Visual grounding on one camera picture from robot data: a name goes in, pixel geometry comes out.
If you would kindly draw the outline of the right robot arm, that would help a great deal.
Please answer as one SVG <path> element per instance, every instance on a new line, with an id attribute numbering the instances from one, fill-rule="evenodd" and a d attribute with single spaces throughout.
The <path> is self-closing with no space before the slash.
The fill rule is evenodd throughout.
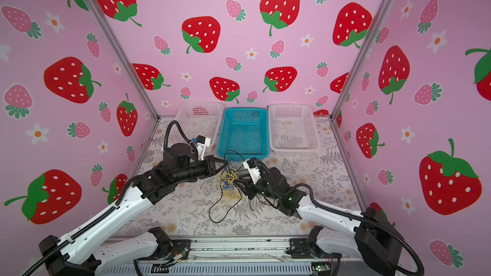
<path id="1" fill-rule="evenodd" d="M 373 208 L 355 211 L 318 201 L 310 185 L 289 185 L 286 177 L 275 167 L 255 167 L 249 170 L 249 178 L 239 178 L 234 183 L 249 199 L 263 196 L 275 200 L 275 208 L 281 213 L 313 221 L 341 234 L 341 239 L 328 234 L 316 235 L 315 245 L 324 253 L 362 259 L 380 275 L 425 273 L 423 262 L 415 250 L 381 212 Z"/>

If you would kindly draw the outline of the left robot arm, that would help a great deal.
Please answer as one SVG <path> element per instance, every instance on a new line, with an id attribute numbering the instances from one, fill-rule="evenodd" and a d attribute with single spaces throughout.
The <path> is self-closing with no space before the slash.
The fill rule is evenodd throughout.
<path id="1" fill-rule="evenodd" d="M 131 178 L 118 199 L 107 208 L 60 238 L 48 236 L 42 240 L 42 257 L 24 275 L 32 275 L 40 267 L 46 267 L 49 275 L 100 275 L 141 258 L 175 264 L 182 255 L 160 227 L 108 247 L 103 243 L 132 218 L 171 194 L 179 184 L 213 177 L 227 166 L 228 161 L 206 155 L 194 143 L 166 148 L 162 162 Z"/>

